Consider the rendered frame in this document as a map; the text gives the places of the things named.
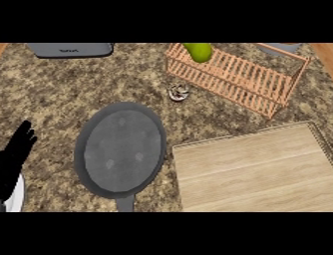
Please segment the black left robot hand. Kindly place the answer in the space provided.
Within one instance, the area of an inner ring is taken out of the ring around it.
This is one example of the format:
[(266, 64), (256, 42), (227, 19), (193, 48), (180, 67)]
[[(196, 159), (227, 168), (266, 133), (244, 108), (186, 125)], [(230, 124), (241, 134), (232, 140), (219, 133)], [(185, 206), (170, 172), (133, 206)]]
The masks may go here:
[(0, 201), (6, 201), (13, 193), (22, 165), (35, 141), (31, 122), (22, 121), (4, 149), (0, 150)]

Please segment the pale wooden tray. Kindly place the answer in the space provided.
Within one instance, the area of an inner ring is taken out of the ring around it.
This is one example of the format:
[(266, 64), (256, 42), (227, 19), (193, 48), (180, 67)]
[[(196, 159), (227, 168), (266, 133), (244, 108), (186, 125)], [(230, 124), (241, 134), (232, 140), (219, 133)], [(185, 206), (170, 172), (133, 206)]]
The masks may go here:
[(171, 149), (182, 210), (333, 212), (333, 152), (315, 123)]

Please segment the orange wooden tiered shelf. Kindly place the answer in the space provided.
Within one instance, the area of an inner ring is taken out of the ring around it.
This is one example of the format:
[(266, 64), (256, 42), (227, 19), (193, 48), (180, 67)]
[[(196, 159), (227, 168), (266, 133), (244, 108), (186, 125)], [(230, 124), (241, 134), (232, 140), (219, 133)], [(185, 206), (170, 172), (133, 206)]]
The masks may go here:
[(270, 119), (276, 111), (288, 105), (310, 59), (263, 43), (256, 43), (256, 46), (301, 62), (292, 76), (281, 74), (216, 48), (211, 48), (211, 59), (199, 64), (192, 60), (182, 43), (168, 44), (165, 72)]

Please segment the grey object behind shelf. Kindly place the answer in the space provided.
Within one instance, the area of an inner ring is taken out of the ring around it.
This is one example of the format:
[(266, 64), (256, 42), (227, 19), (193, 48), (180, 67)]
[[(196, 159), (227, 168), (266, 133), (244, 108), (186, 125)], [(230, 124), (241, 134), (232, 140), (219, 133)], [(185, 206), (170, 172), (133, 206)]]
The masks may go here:
[(266, 43), (264, 47), (258, 46), (258, 49), (273, 56), (282, 56), (279, 51), (294, 54), (298, 47), (300, 43)]

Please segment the green pear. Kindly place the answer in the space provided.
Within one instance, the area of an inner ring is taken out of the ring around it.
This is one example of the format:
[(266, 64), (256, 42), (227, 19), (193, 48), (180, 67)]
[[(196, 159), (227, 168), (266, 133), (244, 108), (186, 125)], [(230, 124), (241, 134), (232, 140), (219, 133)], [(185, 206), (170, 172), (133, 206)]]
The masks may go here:
[(210, 60), (211, 47), (208, 43), (183, 43), (182, 45), (195, 62), (204, 63)]

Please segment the grey oval pan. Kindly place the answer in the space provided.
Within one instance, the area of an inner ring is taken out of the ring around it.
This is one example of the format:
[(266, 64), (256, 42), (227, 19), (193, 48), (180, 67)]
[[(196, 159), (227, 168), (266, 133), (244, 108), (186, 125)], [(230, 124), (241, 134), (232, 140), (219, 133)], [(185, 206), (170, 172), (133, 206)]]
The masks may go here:
[(136, 194), (159, 172), (167, 134), (158, 115), (142, 104), (105, 106), (78, 134), (74, 166), (91, 193), (117, 202), (119, 212), (134, 210)]

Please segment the grey flat appliance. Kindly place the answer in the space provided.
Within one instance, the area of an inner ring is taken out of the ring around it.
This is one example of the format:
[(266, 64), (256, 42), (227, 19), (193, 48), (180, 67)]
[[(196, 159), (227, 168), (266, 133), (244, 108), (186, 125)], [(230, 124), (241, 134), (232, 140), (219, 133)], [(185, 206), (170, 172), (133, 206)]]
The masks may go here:
[(38, 58), (97, 58), (114, 52), (112, 43), (29, 43), (28, 47)]

